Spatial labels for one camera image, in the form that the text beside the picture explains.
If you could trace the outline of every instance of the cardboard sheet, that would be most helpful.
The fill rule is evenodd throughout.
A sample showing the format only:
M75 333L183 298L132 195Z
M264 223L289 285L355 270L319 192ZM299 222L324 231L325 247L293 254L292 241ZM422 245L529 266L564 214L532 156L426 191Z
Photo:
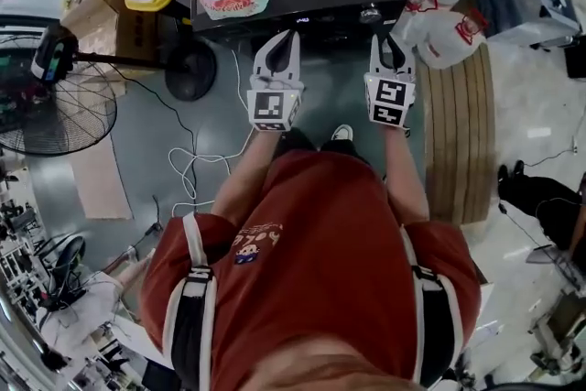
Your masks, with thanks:
M88 219L132 219L110 136L69 159Z

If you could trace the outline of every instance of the concrete floor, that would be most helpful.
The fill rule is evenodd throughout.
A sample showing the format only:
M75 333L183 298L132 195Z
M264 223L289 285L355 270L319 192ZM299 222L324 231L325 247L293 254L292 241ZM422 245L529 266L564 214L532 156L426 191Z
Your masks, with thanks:
M199 154L233 155L240 151L250 130L246 113L236 92L237 74L232 52L214 46L218 73L212 89L195 103L182 103L170 96L163 76L155 73L142 79L162 99L176 107L184 124L197 135ZM370 47L315 55L302 53L301 80L307 86L296 125L319 146L341 123L354 128L358 151L374 168L384 174L383 141L377 125L368 121L364 99L363 75L368 68ZM238 54L242 93L250 87L252 59ZM407 125L412 127L410 145L419 173L424 175L423 104L416 101L409 112ZM29 157L30 177L38 208L50 236L80 233L86 238L84 264L99 269L136 243L156 220L152 195L160 201L161 221L166 223L176 202L189 202L179 175L168 163L173 147L191 149L190 135L181 129L174 113L163 107L155 96L133 83L118 100L118 120L112 132L114 152L134 219L129 221L86 220L75 188L67 157ZM185 168L187 157L177 154L176 165ZM222 162L198 161L198 201L209 201L226 178ZM202 211L210 206L201 207ZM177 215L189 210L180 207ZM138 246L146 254L157 243L156 237ZM131 308L135 299L127 299Z

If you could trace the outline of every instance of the white cable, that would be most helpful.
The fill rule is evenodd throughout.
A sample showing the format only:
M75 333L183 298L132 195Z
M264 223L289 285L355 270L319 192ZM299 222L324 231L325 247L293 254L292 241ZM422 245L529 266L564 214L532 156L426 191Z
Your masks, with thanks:
M238 65L238 58L237 58L236 53L234 51L232 51L232 54L234 56L234 63L236 65L236 76L238 78L238 98L240 99L240 103L242 103L242 106L244 107L244 109L248 112L248 106L246 106L246 102L244 101L244 98L242 97L242 94L240 92L241 78L240 78L240 66ZM181 182L183 183L183 189L185 190L185 192L187 192L187 195L193 201L193 202L178 202L178 203L176 203L173 206L173 209L171 210L171 216L173 216L173 217L175 216L175 209L177 207L179 207L180 205L187 205L190 207L200 207L202 205L208 205L208 204L212 204L215 202L215 201L206 201L206 202L197 202L197 203L195 202L195 200L198 197L198 194L197 194L197 191L195 190L194 184L187 177L187 173L190 170L191 165L194 164L197 160L202 160L202 161L205 161L208 163L217 163L218 161L223 161L224 165L226 166L226 171L228 172L228 175L230 175L231 172L230 172L230 165L228 164L228 160L231 158L240 157L244 153L244 150L246 149L246 146L248 145L248 141L250 140L250 137L253 134L253 130L254 130L254 128L251 127L250 132L248 133L248 137L244 141L244 145L242 146L240 151L238 153L235 153L234 155L230 155L228 157L225 157L223 155L193 155L191 152L189 152L185 148L180 148L180 147L171 148L169 150L168 163L169 163L169 165L171 165L173 170L178 175L181 176ZM179 171L177 169L177 167L173 164L173 160L171 158L171 155L175 151L183 152L190 159L189 163L186 165L186 167L183 171Z

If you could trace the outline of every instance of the shoe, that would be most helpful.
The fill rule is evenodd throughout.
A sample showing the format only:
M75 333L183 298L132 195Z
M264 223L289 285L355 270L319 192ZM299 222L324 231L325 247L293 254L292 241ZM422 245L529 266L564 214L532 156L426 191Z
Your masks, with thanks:
M138 262L138 253L134 246L128 246L128 249L126 250L126 261L129 263Z
M516 161L513 168L513 177L515 176L525 176L525 162L523 160Z
M506 169L506 165L501 165L498 169L498 184L499 186L503 181L509 179L509 170Z
M331 136L331 140L352 140L354 137L354 131L347 124L339 126Z

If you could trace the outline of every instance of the person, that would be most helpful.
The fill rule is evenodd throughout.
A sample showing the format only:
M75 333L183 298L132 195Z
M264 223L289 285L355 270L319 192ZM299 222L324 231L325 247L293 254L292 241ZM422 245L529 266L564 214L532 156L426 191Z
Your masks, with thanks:
M199 243L217 281L211 385L201 391L421 389L411 381L421 359L419 266L410 265L405 237L421 269L450 280L461 320L450 347L451 322L425 324L425 340L428 331L437 338L426 353L446 364L432 379L454 352L457 358L480 308L474 264L457 227L429 220L403 130L382 133L385 183L356 152L348 125L320 151L297 129L264 132L220 187L210 213L169 221L146 272L140 310L152 342L184 382L207 360L205 333L201 347L190 340L198 335L198 312L174 300L182 279L190 271L197 276ZM166 320L172 310L174 323Z
M73 290L77 299L71 304L60 310L37 310L37 327L45 341L41 361L49 370L60 371L68 382L85 366L87 358L98 353L92 334L114 318L121 297L147 270L152 255L138 261L136 249L130 247L106 269L82 281L81 287ZM123 263L129 265L110 277Z
M537 218L544 235L586 272L586 173L577 192L554 179L526 175L525 163L518 160L510 174L505 165L499 168L498 195Z

